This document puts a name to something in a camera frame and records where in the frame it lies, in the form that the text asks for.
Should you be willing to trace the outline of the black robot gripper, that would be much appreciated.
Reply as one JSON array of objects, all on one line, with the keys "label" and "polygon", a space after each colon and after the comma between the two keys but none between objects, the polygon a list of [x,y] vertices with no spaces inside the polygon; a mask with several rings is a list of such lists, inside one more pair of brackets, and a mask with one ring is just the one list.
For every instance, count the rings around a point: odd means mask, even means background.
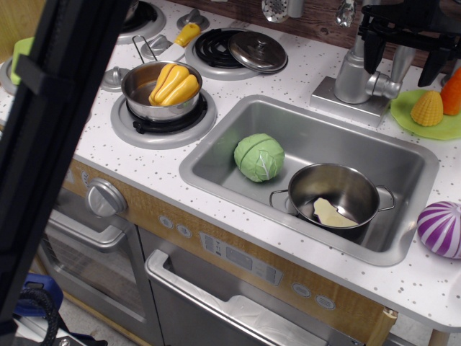
[{"label": "black robot gripper", "polygon": [[419,87],[432,84],[446,63],[460,56],[460,21],[445,14],[439,1],[364,5],[362,14],[359,34],[367,72],[376,72],[387,43],[429,52]]}]

